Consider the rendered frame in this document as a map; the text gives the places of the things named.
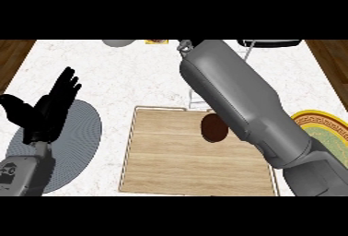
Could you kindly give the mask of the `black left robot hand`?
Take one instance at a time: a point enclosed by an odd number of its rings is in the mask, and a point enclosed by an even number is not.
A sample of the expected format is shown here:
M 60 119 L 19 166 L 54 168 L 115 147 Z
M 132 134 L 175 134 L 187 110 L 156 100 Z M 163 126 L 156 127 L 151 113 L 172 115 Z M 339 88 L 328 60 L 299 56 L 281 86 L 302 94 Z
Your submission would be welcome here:
M 75 100 L 81 84 L 73 76 L 75 70 L 66 67 L 50 92 L 31 106 L 16 96 L 0 95 L 0 105 L 7 119 L 23 128 L 23 143 L 42 141 L 51 143 L 60 136 L 67 110 Z

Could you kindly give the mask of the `dark red tomato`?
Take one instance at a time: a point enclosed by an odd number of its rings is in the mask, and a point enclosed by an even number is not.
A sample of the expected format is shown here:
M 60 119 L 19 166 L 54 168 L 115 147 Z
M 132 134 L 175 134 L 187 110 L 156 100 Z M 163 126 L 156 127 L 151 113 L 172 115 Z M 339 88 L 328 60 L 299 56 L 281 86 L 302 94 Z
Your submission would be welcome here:
M 215 113 L 209 113 L 200 120 L 200 135 L 210 142 L 219 142 L 228 135 L 228 126 Z

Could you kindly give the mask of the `pale wooden tray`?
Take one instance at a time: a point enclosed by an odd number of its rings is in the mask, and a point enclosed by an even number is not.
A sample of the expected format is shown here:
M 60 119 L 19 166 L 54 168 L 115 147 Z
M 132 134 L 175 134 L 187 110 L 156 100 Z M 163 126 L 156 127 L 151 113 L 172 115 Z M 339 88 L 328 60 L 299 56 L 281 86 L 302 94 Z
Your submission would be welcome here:
M 119 190 L 168 195 L 275 194 L 271 169 L 256 148 L 233 134 L 200 136 L 205 112 L 134 109 Z

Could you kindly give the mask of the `grey round placemat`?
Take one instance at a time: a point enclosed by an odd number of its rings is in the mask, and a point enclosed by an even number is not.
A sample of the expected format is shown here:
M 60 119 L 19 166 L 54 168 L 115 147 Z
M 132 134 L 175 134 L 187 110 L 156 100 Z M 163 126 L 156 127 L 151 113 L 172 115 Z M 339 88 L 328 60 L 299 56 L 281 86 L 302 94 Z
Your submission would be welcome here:
M 78 177 L 94 157 L 100 136 L 101 122 L 95 108 L 88 102 L 73 100 L 60 136 L 48 143 L 56 165 L 42 194 L 60 189 Z M 33 155 L 33 143 L 23 143 L 23 128 L 19 128 L 8 142 L 5 157 Z

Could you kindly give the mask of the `grey rounded bowl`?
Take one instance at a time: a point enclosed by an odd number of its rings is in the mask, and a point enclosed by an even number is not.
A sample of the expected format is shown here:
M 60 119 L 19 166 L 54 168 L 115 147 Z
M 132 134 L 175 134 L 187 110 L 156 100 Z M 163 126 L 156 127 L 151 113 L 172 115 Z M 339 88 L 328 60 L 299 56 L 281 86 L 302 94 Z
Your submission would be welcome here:
M 110 47 L 119 48 L 134 43 L 134 40 L 103 40 L 103 43 Z

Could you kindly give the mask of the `yellow and green plate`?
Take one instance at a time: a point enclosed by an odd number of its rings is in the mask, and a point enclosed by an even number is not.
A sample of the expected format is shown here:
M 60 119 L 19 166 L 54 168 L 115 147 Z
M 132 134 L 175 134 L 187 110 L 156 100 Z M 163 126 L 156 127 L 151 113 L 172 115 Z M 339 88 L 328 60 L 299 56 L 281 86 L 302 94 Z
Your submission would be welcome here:
M 290 116 L 305 132 L 323 143 L 348 168 L 348 123 L 318 110 L 303 110 Z

